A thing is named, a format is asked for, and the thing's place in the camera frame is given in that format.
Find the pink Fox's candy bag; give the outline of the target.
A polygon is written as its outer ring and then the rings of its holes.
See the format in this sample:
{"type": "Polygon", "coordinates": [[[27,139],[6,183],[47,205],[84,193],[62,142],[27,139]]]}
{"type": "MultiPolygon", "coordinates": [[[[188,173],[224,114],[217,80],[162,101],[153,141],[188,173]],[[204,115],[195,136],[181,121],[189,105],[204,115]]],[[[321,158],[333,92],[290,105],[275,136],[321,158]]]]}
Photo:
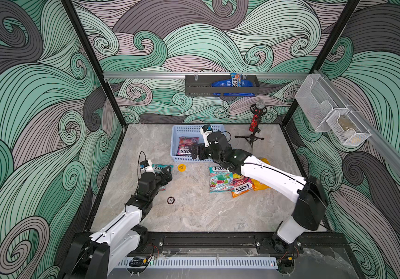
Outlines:
{"type": "Polygon", "coordinates": [[[190,147],[194,144],[198,144],[198,137],[179,137],[179,145],[177,148],[177,156],[188,156],[191,155],[190,147]]]}

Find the light blue perforated plastic basket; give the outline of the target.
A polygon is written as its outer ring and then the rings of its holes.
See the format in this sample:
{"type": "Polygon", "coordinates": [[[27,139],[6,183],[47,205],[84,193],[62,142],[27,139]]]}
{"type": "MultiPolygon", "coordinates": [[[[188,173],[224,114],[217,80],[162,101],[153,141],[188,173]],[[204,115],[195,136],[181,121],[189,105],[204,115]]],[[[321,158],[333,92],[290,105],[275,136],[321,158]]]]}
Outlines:
{"type": "MultiPolygon", "coordinates": [[[[203,162],[198,158],[193,159],[189,148],[193,145],[203,144],[204,138],[201,134],[204,124],[185,124],[172,127],[170,154],[175,163],[197,163],[203,162]]],[[[204,162],[212,160],[206,157],[204,162]]]]}

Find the green Fox's candy bag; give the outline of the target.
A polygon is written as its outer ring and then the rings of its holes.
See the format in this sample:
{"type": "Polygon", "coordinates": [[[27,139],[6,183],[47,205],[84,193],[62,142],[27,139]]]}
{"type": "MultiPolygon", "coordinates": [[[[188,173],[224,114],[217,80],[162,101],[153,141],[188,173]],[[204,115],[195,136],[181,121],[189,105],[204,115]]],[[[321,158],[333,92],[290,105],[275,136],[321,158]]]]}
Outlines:
{"type": "Polygon", "coordinates": [[[234,189],[233,173],[222,167],[209,167],[210,193],[228,192],[234,189]]]}

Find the orange Fox's candy bag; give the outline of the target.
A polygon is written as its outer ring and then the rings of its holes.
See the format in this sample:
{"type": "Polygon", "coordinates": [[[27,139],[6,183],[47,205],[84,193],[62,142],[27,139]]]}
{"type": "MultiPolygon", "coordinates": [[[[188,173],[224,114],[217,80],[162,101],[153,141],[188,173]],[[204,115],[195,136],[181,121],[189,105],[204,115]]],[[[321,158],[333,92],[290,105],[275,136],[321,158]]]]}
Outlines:
{"type": "Polygon", "coordinates": [[[238,174],[233,174],[233,198],[243,195],[250,190],[253,190],[253,182],[250,178],[238,174]]]}

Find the yellow candy bag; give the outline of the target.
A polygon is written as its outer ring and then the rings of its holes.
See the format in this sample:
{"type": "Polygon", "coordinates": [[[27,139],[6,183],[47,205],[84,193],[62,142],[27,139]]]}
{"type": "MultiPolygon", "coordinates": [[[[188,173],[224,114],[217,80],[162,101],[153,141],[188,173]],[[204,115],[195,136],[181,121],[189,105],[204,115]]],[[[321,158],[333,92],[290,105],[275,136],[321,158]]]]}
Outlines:
{"type": "MultiPolygon", "coordinates": [[[[266,163],[266,164],[269,164],[269,161],[268,161],[267,158],[262,158],[261,161],[266,163]]],[[[252,181],[252,184],[253,184],[253,190],[254,191],[261,191],[261,190],[264,190],[264,189],[269,189],[269,186],[261,183],[260,181],[257,181],[255,179],[251,179],[251,181],[252,181]]]]}

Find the teal Fox's candy bag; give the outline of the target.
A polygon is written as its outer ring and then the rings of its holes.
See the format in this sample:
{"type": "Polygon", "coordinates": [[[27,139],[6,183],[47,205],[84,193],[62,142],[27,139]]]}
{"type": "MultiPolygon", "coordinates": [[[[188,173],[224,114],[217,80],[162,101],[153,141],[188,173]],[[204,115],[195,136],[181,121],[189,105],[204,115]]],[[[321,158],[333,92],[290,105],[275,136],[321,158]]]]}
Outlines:
{"type": "Polygon", "coordinates": [[[162,164],[153,164],[152,168],[156,174],[159,173],[170,173],[173,170],[173,165],[162,165],[162,164]]]}

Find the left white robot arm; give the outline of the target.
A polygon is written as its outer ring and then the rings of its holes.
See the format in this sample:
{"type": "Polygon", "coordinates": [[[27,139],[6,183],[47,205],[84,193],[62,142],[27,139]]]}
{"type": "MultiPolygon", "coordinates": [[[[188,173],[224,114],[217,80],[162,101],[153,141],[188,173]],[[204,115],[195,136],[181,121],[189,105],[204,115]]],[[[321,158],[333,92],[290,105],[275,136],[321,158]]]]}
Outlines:
{"type": "Polygon", "coordinates": [[[105,279],[130,252],[146,247],[148,230],[140,223],[148,215],[159,189],[172,181],[172,169],[139,164],[137,189],[121,213],[90,236],[78,236],[70,246],[59,279],[105,279]]]}

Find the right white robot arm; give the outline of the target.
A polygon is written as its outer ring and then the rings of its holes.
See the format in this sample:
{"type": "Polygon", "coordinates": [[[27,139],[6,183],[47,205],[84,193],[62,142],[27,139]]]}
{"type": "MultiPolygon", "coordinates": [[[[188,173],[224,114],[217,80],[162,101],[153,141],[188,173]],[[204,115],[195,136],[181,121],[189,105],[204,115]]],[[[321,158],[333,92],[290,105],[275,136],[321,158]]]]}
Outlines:
{"type": "Polygon", "coordinates": [[[203,143],[189,148],[193,159],[211,159],[227,171],[265,184],[295,204],[292,214],[281,222],[269,241],[277,253],[295,253],[296,240],[305,232],[317,231],[327,209],[319,179],[287,173],[247,151],[234,149],[221,131],[201,132],[203,143]]]}

